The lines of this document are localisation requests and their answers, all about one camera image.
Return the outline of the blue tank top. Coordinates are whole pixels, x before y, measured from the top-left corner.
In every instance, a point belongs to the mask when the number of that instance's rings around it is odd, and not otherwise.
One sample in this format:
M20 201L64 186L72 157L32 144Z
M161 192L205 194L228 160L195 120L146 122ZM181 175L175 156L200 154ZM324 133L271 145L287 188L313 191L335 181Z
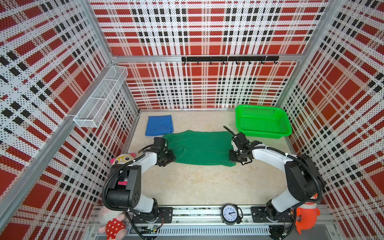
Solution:
M146 133L147 137L161 136L174 132L172 116L149 116Z

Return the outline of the green tank top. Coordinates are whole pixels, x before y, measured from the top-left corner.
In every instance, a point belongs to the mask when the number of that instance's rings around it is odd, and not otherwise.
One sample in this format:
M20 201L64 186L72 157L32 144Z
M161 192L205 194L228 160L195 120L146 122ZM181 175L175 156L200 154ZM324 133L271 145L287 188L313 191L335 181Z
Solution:
M176 163L198 166L234 167L229 151L233 149L232 135L227 132L184 131L166 134L164 139L173 151Z

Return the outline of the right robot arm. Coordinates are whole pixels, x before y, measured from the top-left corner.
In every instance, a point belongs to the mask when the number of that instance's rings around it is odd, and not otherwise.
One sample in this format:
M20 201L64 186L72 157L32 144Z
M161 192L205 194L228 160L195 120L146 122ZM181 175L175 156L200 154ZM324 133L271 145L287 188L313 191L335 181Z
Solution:
M230 150L230 161L243 166L253 160L263 161L286 176L287 189L266 203L265 213L269 221L276 222L288 209L322 201L326 184L309 156L291 155L260 141L250 142L243 133L230 134L234 148Z

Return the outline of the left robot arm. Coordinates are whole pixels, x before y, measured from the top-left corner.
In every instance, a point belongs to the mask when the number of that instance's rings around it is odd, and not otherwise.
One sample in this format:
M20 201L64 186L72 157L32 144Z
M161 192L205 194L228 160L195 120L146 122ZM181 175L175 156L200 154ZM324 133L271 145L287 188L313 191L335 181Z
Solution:
M176 156L165 138L155 137L154 143L139 151L137 158L114 164L102 190L104 206L112 211L139 214L149 223L159 217L158 202L142 194L142 174L153 166L165 167Z

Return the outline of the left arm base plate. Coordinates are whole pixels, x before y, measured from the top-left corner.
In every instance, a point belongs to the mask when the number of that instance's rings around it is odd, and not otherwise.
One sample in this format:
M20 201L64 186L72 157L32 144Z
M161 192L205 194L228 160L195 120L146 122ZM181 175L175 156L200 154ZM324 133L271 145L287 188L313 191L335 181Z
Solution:
M169 224L172 222L173 208L172 207L160 207L157 214L152 213L140 213L134 214L132 221L134 224Z

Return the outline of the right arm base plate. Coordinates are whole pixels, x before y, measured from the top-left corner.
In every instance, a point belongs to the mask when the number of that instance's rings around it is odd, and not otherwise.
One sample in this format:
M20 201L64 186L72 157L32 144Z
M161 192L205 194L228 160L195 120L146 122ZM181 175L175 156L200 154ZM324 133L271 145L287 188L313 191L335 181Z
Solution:
M251 207L251 215L254 223L292 223L294 215L291 210L276 212L272 207Z

